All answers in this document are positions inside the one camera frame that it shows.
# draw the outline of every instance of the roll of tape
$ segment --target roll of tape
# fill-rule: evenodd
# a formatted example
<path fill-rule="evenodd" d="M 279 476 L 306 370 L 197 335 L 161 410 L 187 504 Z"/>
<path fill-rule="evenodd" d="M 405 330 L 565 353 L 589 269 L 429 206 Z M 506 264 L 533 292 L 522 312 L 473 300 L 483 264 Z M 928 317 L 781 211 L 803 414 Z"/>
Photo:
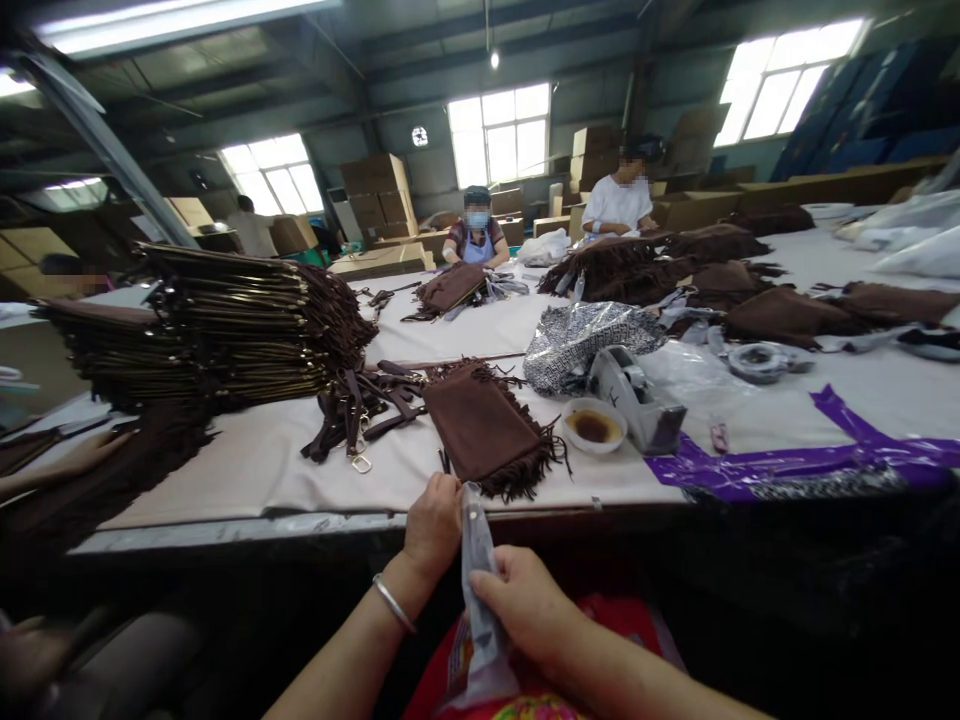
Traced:
<path fill-rule="evenodd" d="M 790 369 L 790 356 L 777 345 L 740 345 L 727 355 L 730 372 L 754 385 L 772 385 Z"/>

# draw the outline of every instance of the silver bangle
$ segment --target silver bangle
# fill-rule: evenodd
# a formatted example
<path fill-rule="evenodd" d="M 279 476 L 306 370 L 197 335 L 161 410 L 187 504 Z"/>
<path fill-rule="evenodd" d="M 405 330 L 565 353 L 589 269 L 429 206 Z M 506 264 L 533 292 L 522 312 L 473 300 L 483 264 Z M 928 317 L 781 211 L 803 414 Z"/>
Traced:
<path fill-rule="evenodd" d="M 374 586 L 380 591 L 380 595 L 382 595 L 383 599 L 386 600 L 387 605 L 390 606 L 393 614 L 397 616 L 397 620 L 403 624 L 403 626 L 407 629 L 407 632 L 411 635 L 416 635 L 417 628 L 412 622 L 410 622 L 410 618 L 407 617 L 407 614 L 403 611 L 403 608 L 400 607 L 399 603 L 393 599 L 393 595 L 391 595 L 390 591 L 387 590 L 387 586 L 384 585 L 383 580 L 380 579 L 381 577 L 382 573 L 377 573 L 373 576 Z"/>

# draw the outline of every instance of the fluorescent light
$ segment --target fluorescent light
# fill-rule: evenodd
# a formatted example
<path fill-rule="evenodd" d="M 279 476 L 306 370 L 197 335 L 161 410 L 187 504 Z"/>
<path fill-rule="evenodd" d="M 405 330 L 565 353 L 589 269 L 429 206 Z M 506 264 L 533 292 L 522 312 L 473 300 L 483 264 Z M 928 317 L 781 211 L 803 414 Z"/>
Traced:
<path fill-rule="evenodd" d="M 0 97 L 10 97 L 11 95 L 19 95 L 20 93 L 30 92 L 35 90 L 30 83 L 26 80 L 14 80 L 10 76 L 10 71 L 0 71 Z"/>
<path fill-rule="evenodd" d="M 72 58 L 145 47 L 298 12 L 329 0 L 168 0 L 116 12 L 85 15 L 34 28 L 41 42 Z"/>

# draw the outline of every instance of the blue face mask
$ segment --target blue face mask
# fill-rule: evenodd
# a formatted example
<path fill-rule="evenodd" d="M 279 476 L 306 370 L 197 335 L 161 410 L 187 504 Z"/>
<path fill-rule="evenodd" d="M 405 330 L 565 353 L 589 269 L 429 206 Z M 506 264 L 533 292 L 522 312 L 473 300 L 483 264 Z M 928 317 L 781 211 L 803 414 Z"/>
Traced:
<path fill-rule="evenodd" d="M 488 212 L 471 212 L 467 213 L 467 225 L 469 225 L 474 230 L 482 229 L 487 221 L 490 219 L 490 213 Z"/>

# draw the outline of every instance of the bowl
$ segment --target bowl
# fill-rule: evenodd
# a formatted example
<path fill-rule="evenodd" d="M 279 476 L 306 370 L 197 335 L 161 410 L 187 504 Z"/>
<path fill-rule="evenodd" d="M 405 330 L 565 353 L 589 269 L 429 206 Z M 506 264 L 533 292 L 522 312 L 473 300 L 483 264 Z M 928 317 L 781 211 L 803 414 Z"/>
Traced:
<path fill-rule="evenodd" d="M 575 448 L 591 455 L 612 453 L 627 436 L 627 421 L 620 411 L 596 398 L 568 402 L 563 406 L 560 425 Z"/>

